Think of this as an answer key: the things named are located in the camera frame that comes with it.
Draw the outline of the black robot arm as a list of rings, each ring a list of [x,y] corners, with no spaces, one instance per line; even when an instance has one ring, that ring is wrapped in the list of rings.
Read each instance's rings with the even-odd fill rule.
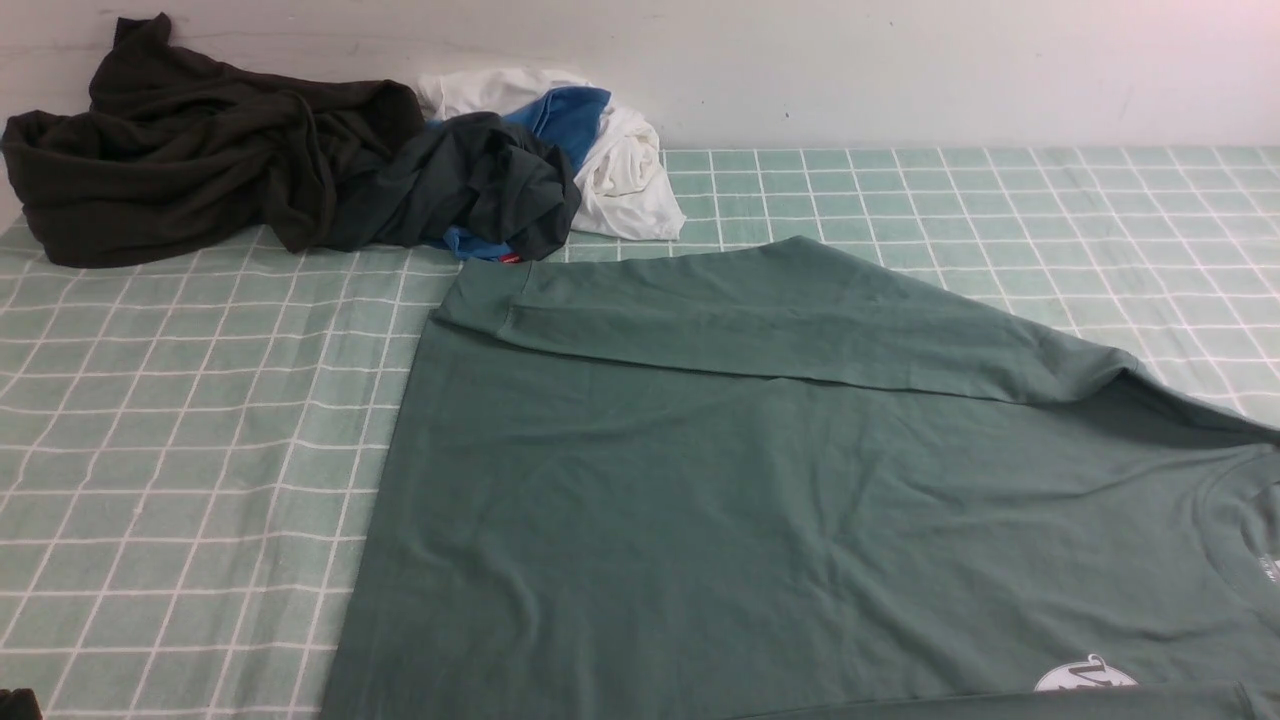
[[[42,710],[31,688],[0,689],[0,720],[42,719]]]

